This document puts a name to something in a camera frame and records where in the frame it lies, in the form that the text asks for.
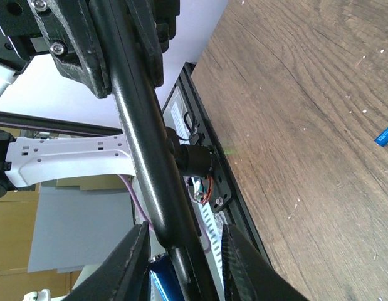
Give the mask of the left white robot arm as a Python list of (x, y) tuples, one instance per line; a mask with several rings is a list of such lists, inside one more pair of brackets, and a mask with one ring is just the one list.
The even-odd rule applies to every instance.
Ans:
[(154, 92), (179, 1), (0, 1), (0, 97), (38, 55), (97, 98), (113, 95), (122, 135), (15, 138), (0, 130), (0, 197), (54, 179), (171, 166)]

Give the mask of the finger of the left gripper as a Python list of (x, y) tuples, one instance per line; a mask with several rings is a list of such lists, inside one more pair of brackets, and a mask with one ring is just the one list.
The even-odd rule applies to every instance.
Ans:
[(145, 67), (155, 87), (164, 84), (163, 54), (177, 32), (180, 0), (131, 0), (126, 2)]

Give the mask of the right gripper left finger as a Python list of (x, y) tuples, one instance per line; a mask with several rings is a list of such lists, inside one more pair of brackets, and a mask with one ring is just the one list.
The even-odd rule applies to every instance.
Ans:
[(137, 224), (65, 300), (149, 300), (149, 224)]

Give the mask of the blue battery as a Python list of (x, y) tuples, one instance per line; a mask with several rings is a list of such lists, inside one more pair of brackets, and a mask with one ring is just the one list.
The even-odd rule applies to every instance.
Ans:
[(388, 127), (375, 138), (374, 142), (381, 147), (385, 147), (388, 144)]
[(166, 301), (184, 301), (184, 296), (168, 254), (158, 254), (149, 262), (150, 276)]

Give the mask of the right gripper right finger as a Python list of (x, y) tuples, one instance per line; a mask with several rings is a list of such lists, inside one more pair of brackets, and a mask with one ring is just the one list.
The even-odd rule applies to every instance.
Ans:
[(223, 226), (222, 269), (226, 300), (306, 300), (233, 224)]

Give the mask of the black remote control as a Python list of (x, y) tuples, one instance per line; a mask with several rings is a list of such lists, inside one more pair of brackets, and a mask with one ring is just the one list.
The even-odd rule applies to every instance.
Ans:
[(171, 258), (184, 298), (218, 300), (187, 192), (167, 145), (154, 86), (135, 42), (127, 4), (90, 1), (89, 8), (156, 237)]

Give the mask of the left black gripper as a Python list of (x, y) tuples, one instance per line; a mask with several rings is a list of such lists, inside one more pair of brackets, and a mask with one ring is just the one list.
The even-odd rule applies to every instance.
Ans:
[(106, 98), (110, 77), (88, 4), (0, 1), (0, 65), (21, 74), (35, 56), (50, 51), (63, 77)]

